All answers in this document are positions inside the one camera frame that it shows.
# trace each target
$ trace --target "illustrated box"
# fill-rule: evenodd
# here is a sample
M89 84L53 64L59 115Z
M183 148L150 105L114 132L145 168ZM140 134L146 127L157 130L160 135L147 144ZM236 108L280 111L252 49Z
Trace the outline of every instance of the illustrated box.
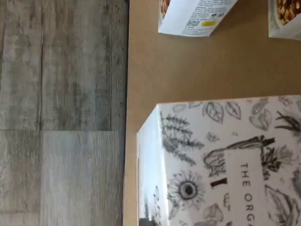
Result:
M301 96L158 104L137 133L138 216L301 225Z
M209 36L237 0L159 0L158 32Z
M301 40L301 0L269 0L269 37Z

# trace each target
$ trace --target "flower drawing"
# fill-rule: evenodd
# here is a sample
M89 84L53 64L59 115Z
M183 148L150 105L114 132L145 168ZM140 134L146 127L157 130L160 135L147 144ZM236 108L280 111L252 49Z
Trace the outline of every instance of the flower drawing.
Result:
M169 213L169 219L176 216L178 211L188 208L199 209L204 200L205 186L202 177L196 172L189 170L173 175L167 185L168 200L173 204Z

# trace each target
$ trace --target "gray wood plank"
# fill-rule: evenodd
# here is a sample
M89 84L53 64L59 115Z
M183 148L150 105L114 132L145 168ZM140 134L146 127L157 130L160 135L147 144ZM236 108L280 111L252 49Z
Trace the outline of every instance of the gray wood plank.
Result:
M0 212L40 210L40 135L0 131Z
M46 131L40 226L120 226L118 132Z
M39 213L0 213L0 226L38 226Z
M0 129L38 128L41 0L0 1Z
M111 129L125 130L128 3L112 0Z
M43 0L43 130L110 130L111 2Z

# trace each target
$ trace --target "product package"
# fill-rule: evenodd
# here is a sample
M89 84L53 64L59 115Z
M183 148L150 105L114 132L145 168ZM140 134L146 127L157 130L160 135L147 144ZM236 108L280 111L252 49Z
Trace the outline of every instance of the product package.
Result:
M269 37L301 40L301 0L269 0Z
M158 104L137 133L138 216L301 225L301 96Z
M237 0L159 0L158 32L210 36Z

